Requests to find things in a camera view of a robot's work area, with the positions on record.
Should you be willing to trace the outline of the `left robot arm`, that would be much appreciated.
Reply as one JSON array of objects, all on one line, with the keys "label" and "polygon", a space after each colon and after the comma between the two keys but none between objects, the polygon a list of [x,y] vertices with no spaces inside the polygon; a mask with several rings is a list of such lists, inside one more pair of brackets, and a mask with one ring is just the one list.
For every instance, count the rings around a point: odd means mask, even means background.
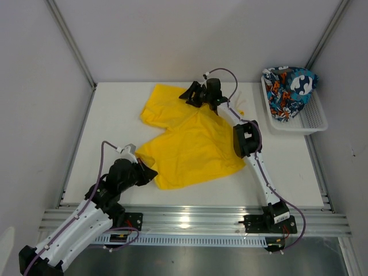
[{"label": "left robot arm", "polygon": [[73,260],[106,232],[122,231],[124,239],[141,230],[140,213],[130,214],[119,204],[123,192],[151,182],[157,172],[140,159],[117,159],[108,173],[100,173],[72,215],[35,247],[18,254],[22,275],[63,275]]}]

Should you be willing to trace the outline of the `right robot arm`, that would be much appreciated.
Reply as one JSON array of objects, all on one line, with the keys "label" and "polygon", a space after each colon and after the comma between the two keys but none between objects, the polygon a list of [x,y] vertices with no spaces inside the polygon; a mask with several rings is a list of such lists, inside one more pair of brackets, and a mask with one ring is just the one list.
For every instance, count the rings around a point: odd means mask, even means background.
[{"label": "right robot arm", "polygon": [[230,100],[223,96],[221,82],[217,78],[207,79],[203,84],[194,81],[179,99],[196,108],[208,105],[210,110],[225,119],[232,127],[234,152],[245,160],[253,177],[259,183],[265,202],[262,206],[262,215],[244,216],[241,223],[244,224],[246,231],[248,233],[281,231],[283,223],[290,219],[290,210],[285,200],[277,195],[266,170],[262,156],[262,134],[257,121],[242,118]]}]

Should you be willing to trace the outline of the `yellow shorts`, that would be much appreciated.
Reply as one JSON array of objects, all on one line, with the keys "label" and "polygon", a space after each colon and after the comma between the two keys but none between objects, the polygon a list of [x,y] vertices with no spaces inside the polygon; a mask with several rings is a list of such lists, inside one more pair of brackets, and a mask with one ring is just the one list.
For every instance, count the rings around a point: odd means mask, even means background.
[{"label": "yellow shorts", "polygon": [[144,143],[136,155],[158,175],[159,189],[181,189],[227,177],[245,167],[233,149],[232,127],[208,105],[195,108],[179,99],[184,88],[158,84],[140,119],[164,133]]}]

